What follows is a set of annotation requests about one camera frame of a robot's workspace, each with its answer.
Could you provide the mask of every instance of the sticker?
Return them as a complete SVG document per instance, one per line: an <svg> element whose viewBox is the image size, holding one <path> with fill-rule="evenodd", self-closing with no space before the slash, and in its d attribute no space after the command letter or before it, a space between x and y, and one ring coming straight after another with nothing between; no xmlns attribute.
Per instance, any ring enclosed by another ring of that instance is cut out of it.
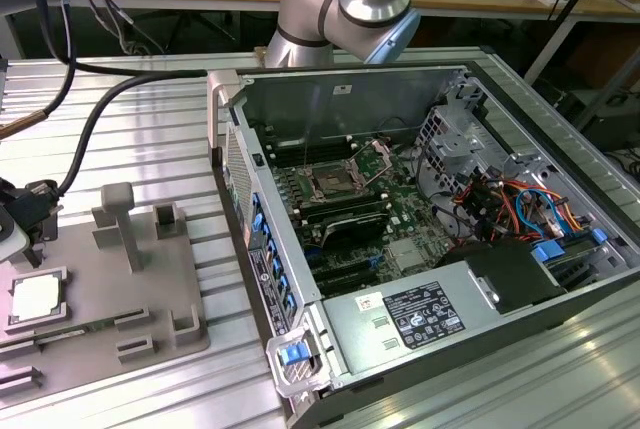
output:
<svg viewBox="0 0 640 429"><path fill-rule="evenodd" d="M351 84L346 86L335 86L333 88L333 95L340 96L343 94L351 94Z"/></svg>
<svg viewBox="0 0 640 429"><path fill-rule="evenodd" d="M417 349L465 329L438 282L383 299L404 345Z"/></svg>
<svg viewBox="0 0 640 429"><path fill-rule="evenodd" d="M372 292L371 294L365 294L364 296L356 297L356 304L360 309L360 312L368 311L369 309L375 309L382 306L382 293Z"/></svg>

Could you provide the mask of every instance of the electronic equipment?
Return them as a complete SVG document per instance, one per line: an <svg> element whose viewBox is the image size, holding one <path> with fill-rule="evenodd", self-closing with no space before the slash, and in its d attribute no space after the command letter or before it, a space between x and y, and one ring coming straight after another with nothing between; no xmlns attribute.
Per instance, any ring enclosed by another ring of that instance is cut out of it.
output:
<svg viewBox="0 0 640 429"><path fill-rule="evenodd" d="M293 427L639 277L640 228L554 142L573 128L556 117L552 139L473 62L226 70L209 94L214 175Z"/></svg>

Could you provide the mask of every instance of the white label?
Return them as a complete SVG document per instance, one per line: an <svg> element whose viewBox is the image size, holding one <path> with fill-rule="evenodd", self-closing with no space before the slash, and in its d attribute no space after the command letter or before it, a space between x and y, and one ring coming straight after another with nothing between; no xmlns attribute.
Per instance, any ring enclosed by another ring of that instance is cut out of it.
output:
<svg viewBox="0 0 640 429"><path fill-rule="evenodd" d="M447 326L453 326L455 324L459 324L460 323L460 318L459 317L450 317L445 322L446 322Z"/></svg>
<svg viewBox="0 0 640 429"><path fill-rule="evenodd" d="M340 96L342 94L351 94L351 84L347 86L335 86L333 88L334 96Z"/></svg>
<svg viewBox="0 0 640 429"><path fill-rule="evenodd" d="M368 311L369 309L375 309L382 305L382 293L372 292L364 296L356 297L356 304L360 309L360 312Z"/></svg>

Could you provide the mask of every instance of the wire bundle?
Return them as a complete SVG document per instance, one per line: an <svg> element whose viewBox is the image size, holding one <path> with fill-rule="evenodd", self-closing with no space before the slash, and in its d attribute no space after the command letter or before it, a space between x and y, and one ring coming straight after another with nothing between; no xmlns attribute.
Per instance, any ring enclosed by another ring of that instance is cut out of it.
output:
<svg viewBox="0 0 640 429"><path fill-rule="evenodd" d="M496 183L497 186L490 187L489 183ZM477 208L473 209L474 202L469 199L472 195L476 202L482 201L485 196L489 198L481 203L485 211L484 214L481 215L481 211ZM471 181L462 193L452 199L456 207L463 205L470 207L476 211L476 219L484 220L479 224L490 228L490 236L484 233L489 241L500 236L527 242L553 237L553 235L545 233L538 224L531 220L534 209L538 211L540 217L544 218L540 210L540 201L550 207L554 218L565 234L573 234L582 230L582 226L576 221L569 208L567 198L563 198L542 186L529 185L516 180L489 180L483 177ZM526 215L527 205L530 205L528 215ZM482 230L477 231L480 237L482 237L482 233Z"/></svg>

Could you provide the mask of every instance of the blue cable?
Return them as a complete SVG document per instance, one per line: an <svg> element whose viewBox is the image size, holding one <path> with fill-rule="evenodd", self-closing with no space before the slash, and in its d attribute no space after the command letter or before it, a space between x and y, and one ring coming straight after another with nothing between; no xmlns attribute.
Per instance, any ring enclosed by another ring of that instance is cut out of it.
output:
<svg viewBox="0 0 640 429"><path fill-rule="evenodd" d="M522 208L520 207L520 201L521 201L522 195L525 192L533 192L535 194L538 194L538 195L542 196L544 199L546 199L547 203L551 207L551 210L553 211L553 216L556 218L556 221L558 221L558 224L560 225L560 228L564 231L565 234L573 234L573 230L571 229L569 224L567 224L567 222L560 217L560 214L558 214L558 210L556 209L556 205L553 203L551 198L548 195L546 195L544 192L539 191L538 189L523 189L520 192L520 194L518 194L518 197L516 197L516 212L518 213L518 218L520 218L520 220L526 226L529 226L531 229L533 229L538 234L540 234L542 237L544 237L544 232L542 231L542 229L540 229L536 224L528 221L524 217L524 214L522 213Z"/></svg>

